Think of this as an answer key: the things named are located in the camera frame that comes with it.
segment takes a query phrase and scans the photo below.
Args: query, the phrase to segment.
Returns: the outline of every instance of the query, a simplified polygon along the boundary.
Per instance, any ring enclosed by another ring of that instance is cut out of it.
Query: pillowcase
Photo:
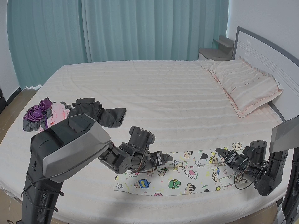
[[[208,62],[202,67],[218,81],[240,118],[279,96],[283,89],[275,78],[243,59]]]

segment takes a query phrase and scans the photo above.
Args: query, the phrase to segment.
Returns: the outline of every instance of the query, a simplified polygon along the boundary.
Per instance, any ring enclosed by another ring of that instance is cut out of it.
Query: mattress
[[[22,130],[28,108],[49,97],[67,104],[95,97],[103,108],[122,107],[127,112],[119,128],[104,128],[116,145],[127,142],[136,125],[154,133],[150,151],[175,152],[219,147],[233,142],[265,140],[281,123],[263,105],[239,118],[211,74],[200,65],[207,61],[121,61],[66,65],[39,89],[8,130],[0,145],[0,187],[18,198],[30,159],[30,138]],[[116,174],[98,159],[62,186],[53,217],[74,223],[227,223],[252,214],[284,196],[292,151],[282,183],[260,196],[250,186],[218,192],[178,196],[143,196],[113,190]]]

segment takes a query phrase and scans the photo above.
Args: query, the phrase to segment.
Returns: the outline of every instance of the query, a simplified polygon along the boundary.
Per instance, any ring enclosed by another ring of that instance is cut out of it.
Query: star print
[[[115,186],[118,189],[123,189],[123,185],[122,184],[117,184],[117,186]]]

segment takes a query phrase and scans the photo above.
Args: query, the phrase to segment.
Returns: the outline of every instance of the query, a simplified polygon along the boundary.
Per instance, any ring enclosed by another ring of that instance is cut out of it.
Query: dark gray garment
[[[68,117],[87,114],[98,121],[101,126],[109,128],[121,126],[126,112],[124,108],[105,110],[100,102],[95,102],[95,98],[77,99],[72,105],[74,108],[70,110]]]
[[[23,130],[26,132],[31,132],[33,130],[38,131],[39,121],[31,122],[27,119],[23,119]]]
[[[64,101],[60,102],[65,106],[66,109],[71,110],[73,107],[71,105],[66,104]]]
[[[45,111],[45,115],[47,117],[47,119],[42,119],[40,121],[40,127],[42,127],[42,129],[47,129],[47,120],[48,118],[50,118],[52,115],[53,115],[53,111],[51,108],[48,108],[46,111]]]

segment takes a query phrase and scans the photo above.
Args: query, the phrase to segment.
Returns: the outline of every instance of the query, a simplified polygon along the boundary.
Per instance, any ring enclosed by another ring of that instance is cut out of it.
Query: curtain
[[[197,60],[226,34],[228,0],[9,0],[9,48],[21,88],[61,66]]]

